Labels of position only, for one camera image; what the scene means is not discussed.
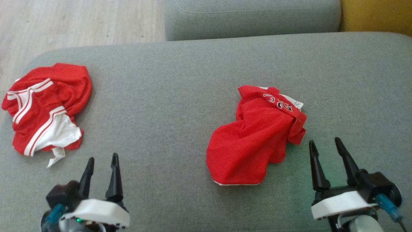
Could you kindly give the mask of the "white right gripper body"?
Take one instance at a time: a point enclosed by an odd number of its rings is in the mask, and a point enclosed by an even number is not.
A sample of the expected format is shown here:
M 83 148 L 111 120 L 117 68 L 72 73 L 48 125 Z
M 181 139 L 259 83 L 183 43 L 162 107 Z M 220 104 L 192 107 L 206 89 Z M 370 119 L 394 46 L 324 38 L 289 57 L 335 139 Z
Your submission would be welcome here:
M 331 217 L 357 217 L 368 215 L 378 220 L 377 204 L 368 200 L 358 190 L 329 188 L 315 191 L 311 212 L 314 220 Z

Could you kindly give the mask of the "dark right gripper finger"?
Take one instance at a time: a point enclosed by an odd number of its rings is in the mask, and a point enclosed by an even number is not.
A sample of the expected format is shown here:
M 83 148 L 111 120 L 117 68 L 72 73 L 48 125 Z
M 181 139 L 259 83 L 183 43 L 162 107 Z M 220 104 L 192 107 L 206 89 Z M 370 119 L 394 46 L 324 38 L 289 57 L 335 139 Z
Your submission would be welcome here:
M 322 166 L 319 161 L 319 153 L 313 140 L 309 141 L 309 154 L 312 172 L 312 185 L 314 191 L 323 191 L 331 187 L 330 182 L 325 178 Z
M 338 151 L 338 154 L 343 160 L 346 176 L 347 176 L 347 184 L 349 186 L 364 186 L 364 182 L 362 179 L 358 179 L 358 173 L 360 171 L 359 167 L 357 166 L 356 162 L 353 160 L 352 156 L 350 155 L 349 151 L 343 144 L 340 138 L 334 138 L 334 142 Z

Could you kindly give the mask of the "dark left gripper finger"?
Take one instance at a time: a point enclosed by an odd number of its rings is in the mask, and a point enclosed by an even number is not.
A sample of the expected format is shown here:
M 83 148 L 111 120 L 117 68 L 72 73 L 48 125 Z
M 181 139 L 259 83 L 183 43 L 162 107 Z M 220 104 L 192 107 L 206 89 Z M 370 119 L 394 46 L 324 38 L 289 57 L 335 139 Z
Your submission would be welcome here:
M 79 195 L 82 199 L 89 198 L 91 177 L 94 173 L 94 163 L 95 163 L 94 157 L 90 157 L 88 159 L 87 165 L 80 179 Z
M 107 201 L 110 202 L 121 202 L 124 198 L 123 188 L 122 188 L 122 176 L 119 164 L 119 156 L 117 153 L 112 154 L 111 161 L 112 174 L 109 181 L 109 187 L 105 193 Z

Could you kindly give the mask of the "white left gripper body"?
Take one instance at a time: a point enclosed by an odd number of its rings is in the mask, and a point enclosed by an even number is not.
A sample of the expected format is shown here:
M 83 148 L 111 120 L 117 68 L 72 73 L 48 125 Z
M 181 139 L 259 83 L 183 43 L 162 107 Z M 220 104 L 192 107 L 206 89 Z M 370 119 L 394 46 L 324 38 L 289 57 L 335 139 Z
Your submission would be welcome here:
M 109 229 L 117 231 L 129 225 L 130 215 L 123 207 L 97 199 L 81 201 L 73 212 L 62 215 L 59 220 L 61 232 L 92 232 L 92 226 L 97 226 L 97 232 L 108 232 Z

